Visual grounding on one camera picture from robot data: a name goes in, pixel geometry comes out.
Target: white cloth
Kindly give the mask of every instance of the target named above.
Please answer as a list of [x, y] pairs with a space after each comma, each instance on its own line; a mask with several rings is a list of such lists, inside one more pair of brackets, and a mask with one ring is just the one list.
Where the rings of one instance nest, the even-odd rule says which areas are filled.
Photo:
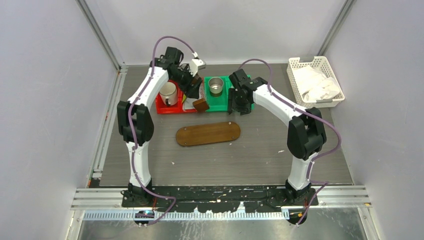
[[332, 99], [340, 93], [336, 80], [310, 65], [293, 71], [297, 88], [305, 101]]
[[187, 110], [195, 109], [195, 107], [193, 106], [193, 103], [197, 100], [199, 100], [199, 99], [187, 97], [185, 99], [184, 103], [182, 104], [182, 110], [187, 111]]

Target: metal floor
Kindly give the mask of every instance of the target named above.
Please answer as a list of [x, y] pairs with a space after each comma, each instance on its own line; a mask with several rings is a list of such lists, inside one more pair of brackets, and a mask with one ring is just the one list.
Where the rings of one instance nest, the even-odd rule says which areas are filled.
[[286, 220], [164, 221], [138, 228], [133, 221], [83, 221], [79, 240], [366, 240], [357, 208], [311, 208], [295, 228]]
[[[238, 65], [208, 65], [200, 75], [227, 76]], [[273, 87], [292, 101], [295, 100], [287, 64], [272, 64]], [[248, 64], [243, 69], [252, 78], [268, 79], [269, 71], [263, 64]], [[146, 77], [147, 66], [128, 69], [121, 100], [134, 94]], [[329, 109], [321, 108], [324, 119], [333, 122]], [[156, 113], [153, 105], [150, 114], [154, 134], [149, 144], [148, 160], [153, 185], [272, 185], [284, 184], [289, 176], [292, 156], [286, 146], [287, 127], [265, 108], [255, 105], [251, 114], [228, 115], [226, 112], [165, 114]], [[241, 128], [240, 137], [232, 142], [182, 147], [177, 144], [178, 129], [208, 123], [234, 121]], [[126, 186], [130, 177], [130, 160], [127, 147], [118, 133], [115, 120], [105, 159], [101, 186]], [[326, 127], [327, 143], [323, 151], [337, 143], [334, 132]], [[331, 184], [352, 184], [345, 157], [337, 152], [320, 158], [314, 165], [312, 179]]]

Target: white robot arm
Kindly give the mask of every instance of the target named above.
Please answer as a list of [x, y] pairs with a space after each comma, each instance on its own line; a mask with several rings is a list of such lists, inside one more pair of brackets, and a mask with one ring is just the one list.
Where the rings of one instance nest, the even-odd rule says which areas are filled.
[[[148, 203], [151, 196], [143, 190], [140, 182], [143, 186], [149, 189], [152, 188], [148, 149], [149, 141], [153, 136], [154, 125], [149, 110], [160, 89], [170, 79], [178, 84], [178, 87], [188, 98], [199, 98], [199, 87], [202, 79], [198, 75], [198, 71], [204, 68], [206, 64], [197, 57], [197, 53], [193, 55], [194, 58], [190, 63], [182, 67], [180, 64], [184, 58], [184, 54], [177, 48], [168, 47], [165, 55], [155, 58], [154, 75], [152, 78], [150, 79], [153, 68], [151, 67], [152, 64], [150, 64], [147, 76], [137, 91], [128, 101], [120, 101], [117, 105], [119, 134], [123, 136], [126, 142], [131, 164], [128, 191], [131, 195], [140, 196], [141, 199], [144, 199], [141, 201], [141, 204]], [[135, 116], [135, 118], [129, 118], [128, 112], [131, 105], [133, 105], [131, 115]], [[133, 137], [130, 121], [134, 125], [136, 139]], [[137, 173], [140, 182], [137, 180], [135, 173]]]
[[306, 109], [297, 105], [272, 87], [268, 87], [267, 81], [261, 77], [251, 79], [243, 69], [235, 71], [229, 79], [234, 86], [230, 88], [228, 95], [230, 114], [233, 111], [240, 112], [241, 115], [248, 114], [252, 110], [252, 104], [256, 103], [273, 113], [288, 127], [287, 146], [293, 155], [293, 160], [290, 175], [285, 182], [285, 191], [289, 201], [301, 198], [311, 187], [309, 179], [311, 160], [318, 155], [327, 141], [324, 125], [290, 108], [270, 91], [299, 110], [320, 118], [321, 112], [314, 107]]

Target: white mug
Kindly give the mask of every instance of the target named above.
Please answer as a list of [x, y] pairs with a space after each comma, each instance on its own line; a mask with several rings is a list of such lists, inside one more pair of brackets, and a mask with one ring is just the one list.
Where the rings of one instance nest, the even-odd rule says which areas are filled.
[[175, 84], [170, 81], [163, 85], [163, 87], [159, 91], [159, 94], [160, 98], [162, 98], [163, 103], [168, 107], [175, 105], [178, 102], [177, 86], [175, 86]]

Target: green tray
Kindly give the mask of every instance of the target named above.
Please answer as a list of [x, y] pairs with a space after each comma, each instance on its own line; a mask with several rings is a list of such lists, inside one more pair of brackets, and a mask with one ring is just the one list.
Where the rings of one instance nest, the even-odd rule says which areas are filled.
[[206, 112], [226, 112], [228, 110], [228, 89], [233, 84], [228, 76], [218, 76], [217, 78], [221, 78], [224, 82], [224, 89], [222, 89], [221, 96], [215, 97], [211, 95], [211, 91], [209, 90], [208, 83], [211, 78], [215, 78], [215, 76], [206, 76], [204, 78], [204, 92], [206, 94], [207, 104], [209, 104], [209, 109]]

